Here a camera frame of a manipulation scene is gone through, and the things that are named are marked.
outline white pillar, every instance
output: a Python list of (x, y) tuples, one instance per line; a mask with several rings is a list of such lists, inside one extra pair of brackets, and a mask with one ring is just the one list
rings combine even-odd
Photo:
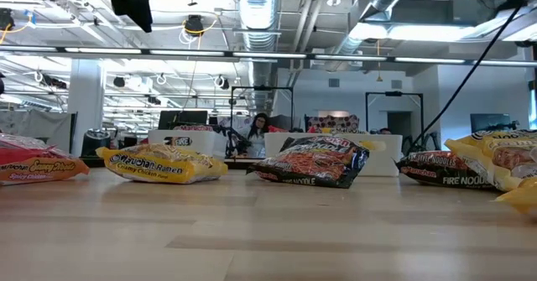
[(104, 88), (107, 73), (99, 60), (73, 59), (70, 68), (68, 113), (78, 113), (71, 152), (80, 156), (84, 133), (102, 127)]

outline black noodle package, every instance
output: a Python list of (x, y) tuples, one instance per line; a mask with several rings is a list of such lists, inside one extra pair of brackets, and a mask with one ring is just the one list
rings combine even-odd
[(369, 150), (344, 138), (287, 138), (280, 153), (248, 168), (273, 182), (348, 189)]
[(493, 185), (477, 175), (455, 154), (449, 151), (429, 151), (410, 154), (397, 163), (402, 174), (422, 185), (451, 188), (491, 190)]

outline long dark hair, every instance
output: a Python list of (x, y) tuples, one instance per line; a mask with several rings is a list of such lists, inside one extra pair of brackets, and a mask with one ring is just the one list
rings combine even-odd
[(256, 126), (255, 122), (260, 117), (264, 118), (265, 120), (265, 125), (263, 126), (263, 129), (261, 129), (261, 134), (267, 133), (269, 131), (269, 116), (265, 113), (258, 113), (258, 115), (253, 118), (252, 127), (250, 128), (250, 133), (248, 134), (248, 139), (250, 139), (254, 135), (258, 135), (258, 126)]

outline fire noodle package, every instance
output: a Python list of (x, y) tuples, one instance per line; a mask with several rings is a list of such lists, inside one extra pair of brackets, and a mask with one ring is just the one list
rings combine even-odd
[(97, 154), (109, 170), (128, 180), (191, 184), (217, 180), (227, 173), (227, 165), (218, 159), (160, 143), (121, 150), (99, 148)]
[(365, 145), (327, 136), (287, 138), (278, 155), (253, 164), (247, 173), (273, 182), (348, 189), (368, 160)]
[(90, 169), (79, 159), (35, 138), (0, 134), (0, 185), (66, 180)]
[(528, 213), (537, 206), (537, 132), (481, 131), (459, 140), (447, 140), (456, 156), (499, 190), (497, 201)]
[(462, 159), (449, 151), (429, 151), (411, 154), (397, 163), (402, 174), (422, 185), (439, 185), (450, 188), (490, 190), (494, 186)]

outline wooden table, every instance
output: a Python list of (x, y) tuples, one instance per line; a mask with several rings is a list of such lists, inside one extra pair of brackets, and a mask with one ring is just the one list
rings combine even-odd
[(94, 169), (0, 188), (0, 279), (535, 281), (537, 227), (495, 196), (405, 177), (338, 190)]

